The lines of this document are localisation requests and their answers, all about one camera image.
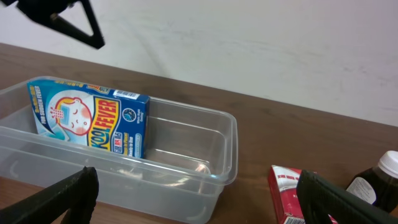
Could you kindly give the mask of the blue KoolFever box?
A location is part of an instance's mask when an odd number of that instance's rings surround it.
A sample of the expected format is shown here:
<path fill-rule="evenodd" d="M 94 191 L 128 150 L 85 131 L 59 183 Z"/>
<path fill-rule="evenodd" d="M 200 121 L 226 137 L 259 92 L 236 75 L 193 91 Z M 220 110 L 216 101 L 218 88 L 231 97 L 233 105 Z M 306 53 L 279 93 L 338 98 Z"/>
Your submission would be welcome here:
<path fill-rule="evenodd" d="M 149 96 L 46 78 L 28 82 L 27 89 L 39 135 L 144 157 Z"/>

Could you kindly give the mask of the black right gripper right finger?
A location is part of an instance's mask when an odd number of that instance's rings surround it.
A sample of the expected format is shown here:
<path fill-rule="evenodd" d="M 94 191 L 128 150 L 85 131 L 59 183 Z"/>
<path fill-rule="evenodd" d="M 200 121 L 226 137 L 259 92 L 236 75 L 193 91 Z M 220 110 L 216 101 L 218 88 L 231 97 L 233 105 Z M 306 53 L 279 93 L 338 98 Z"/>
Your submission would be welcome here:
<path fill-rule="evenodd" d="M 396 217 L 312 171 L 301 171 L 296 190 L 306 224 L 397 224 Z"/>

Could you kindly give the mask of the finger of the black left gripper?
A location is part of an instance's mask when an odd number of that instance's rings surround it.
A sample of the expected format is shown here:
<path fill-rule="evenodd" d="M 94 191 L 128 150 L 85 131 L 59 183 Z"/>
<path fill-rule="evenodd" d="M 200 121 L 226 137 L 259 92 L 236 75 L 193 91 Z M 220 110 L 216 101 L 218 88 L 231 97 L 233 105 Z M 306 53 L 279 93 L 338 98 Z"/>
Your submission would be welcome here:
<path fill-rule="evenodd" d="M 61 12 L 76 2 L 80 2 L 83 6 L 86 18 L 93 31 L 91 35 L 60 16 Z M 18 1 L 17 8 L 37 24 L 79 40 L 95 49 L 105 46 L 103 35 L 89 0 L 21 0 Z"/>

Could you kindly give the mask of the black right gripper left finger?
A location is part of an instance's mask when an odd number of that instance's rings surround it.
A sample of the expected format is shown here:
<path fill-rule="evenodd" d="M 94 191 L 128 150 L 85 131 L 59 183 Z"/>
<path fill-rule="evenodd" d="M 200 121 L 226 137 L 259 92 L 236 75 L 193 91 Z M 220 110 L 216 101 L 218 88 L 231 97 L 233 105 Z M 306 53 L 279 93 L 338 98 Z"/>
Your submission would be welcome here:
<path fill-rule="evenodd" d="M 81 171 L 1 209 L 1 223 L 89 223 L 96 206 L 99 180 L 94 167 Z"/>

